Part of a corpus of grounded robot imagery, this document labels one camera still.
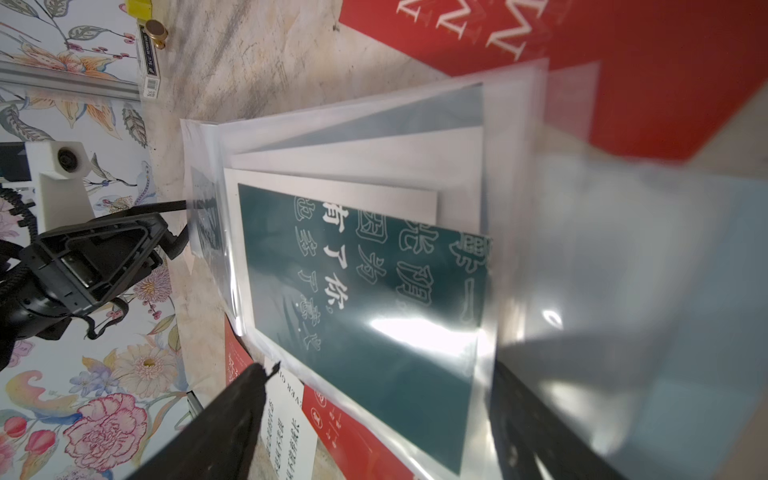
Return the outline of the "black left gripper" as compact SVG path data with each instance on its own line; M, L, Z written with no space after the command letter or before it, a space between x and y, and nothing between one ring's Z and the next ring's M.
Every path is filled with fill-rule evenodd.
M59 340L74 318L96 340L130 307L121 295L186 248L160 215L186 211L185 200L136 205L79 225L47 231L24 248L5 244L19 263L1 275L1 358L31 337Z

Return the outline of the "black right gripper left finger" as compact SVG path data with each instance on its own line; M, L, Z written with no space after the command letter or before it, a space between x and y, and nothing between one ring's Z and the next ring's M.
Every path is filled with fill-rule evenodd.
M248 366L133 479L246 479L267 403L266 386L280 370Z

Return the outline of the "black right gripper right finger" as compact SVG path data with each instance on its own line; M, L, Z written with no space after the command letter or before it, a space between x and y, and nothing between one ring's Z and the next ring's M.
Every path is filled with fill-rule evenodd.
M504 479L621 479L512 371L497 361L489 420Z

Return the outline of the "red card gold characters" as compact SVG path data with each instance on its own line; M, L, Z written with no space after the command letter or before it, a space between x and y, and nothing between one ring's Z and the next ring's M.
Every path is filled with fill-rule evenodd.
M417 479L363 424L308 385L302 410L346 479Z

